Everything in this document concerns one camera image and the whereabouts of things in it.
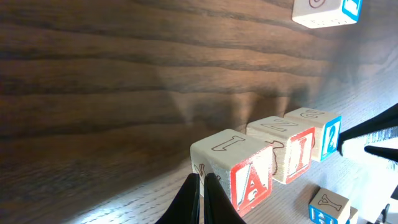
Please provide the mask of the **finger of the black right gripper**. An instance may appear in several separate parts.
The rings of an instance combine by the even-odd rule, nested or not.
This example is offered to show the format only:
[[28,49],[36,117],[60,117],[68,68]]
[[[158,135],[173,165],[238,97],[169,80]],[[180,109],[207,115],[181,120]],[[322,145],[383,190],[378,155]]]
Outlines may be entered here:
[[366,146],[364,150],[375,156],[398,162],[398,150],[386,147]]
[[397,104],[381,114],[342,132],[338,140],[338,151],[340,154],[342,156],[348,154],[348,151],[343,150],[344,143],[359,137],[378,137],[380,140],[396,138]]

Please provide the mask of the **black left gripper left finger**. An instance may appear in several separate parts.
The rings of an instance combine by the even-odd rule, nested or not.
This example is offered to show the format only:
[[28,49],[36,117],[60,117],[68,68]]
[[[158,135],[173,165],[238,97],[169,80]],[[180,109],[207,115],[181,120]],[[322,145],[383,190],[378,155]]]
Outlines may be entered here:
[[199,224],[200,176],[191,173],[155,224]]

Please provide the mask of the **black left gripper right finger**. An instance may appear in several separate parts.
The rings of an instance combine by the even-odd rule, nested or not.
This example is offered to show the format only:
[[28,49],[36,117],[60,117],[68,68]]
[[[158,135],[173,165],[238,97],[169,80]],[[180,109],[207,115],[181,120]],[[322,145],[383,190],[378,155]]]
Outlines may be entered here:
[[234,209],[214,173],[205,177],[204,213],[205,224],[246,224]]

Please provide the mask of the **red letter A block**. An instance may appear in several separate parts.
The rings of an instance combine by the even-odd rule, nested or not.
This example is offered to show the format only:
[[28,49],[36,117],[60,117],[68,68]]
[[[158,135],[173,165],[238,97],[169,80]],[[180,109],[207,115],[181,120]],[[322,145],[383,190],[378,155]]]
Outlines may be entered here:
[[225,129],[190,146],[192,171],[214,173],[226,196],[244,216],[272,192],[272,144]]

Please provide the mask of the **blue number 2 block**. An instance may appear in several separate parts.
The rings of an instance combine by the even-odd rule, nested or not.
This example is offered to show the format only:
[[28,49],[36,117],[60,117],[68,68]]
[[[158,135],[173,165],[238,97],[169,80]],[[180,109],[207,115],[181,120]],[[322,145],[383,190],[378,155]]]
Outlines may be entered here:
[[315,143],[312,149],[314,161],[324,161],[337,150],[342,115],[310,108],[299,108],[286,113],[284,118],[315,128]]

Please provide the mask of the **red letter I block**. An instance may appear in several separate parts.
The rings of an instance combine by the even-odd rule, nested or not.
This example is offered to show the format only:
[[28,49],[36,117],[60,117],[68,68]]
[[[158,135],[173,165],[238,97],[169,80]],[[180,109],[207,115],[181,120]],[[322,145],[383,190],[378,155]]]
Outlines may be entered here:
[[272,144],[274,180],[289,184],[309,170],[315,139],[313,126],[270,116],[249,123],[246,134]]

